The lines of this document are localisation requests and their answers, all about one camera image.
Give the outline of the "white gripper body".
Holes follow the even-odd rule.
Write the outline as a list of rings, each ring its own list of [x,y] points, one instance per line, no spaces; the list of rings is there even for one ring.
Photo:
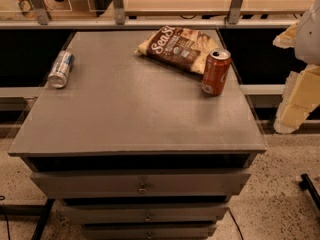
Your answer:
[[[294,50],[297,59],[320,65],[320,0],[315,0],[299,21]]]

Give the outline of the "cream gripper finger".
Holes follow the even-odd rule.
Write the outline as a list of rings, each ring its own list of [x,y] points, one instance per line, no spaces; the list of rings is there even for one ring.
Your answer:
[[[300,73],[291,71],[286,79],[274,129],[290,134],[297,130],[320,105],[320,67],[308,64]]]
[[[287,49],[295,47],[295,38],[298,23],[292,24],[273,40],[273,45],[279,48]]]

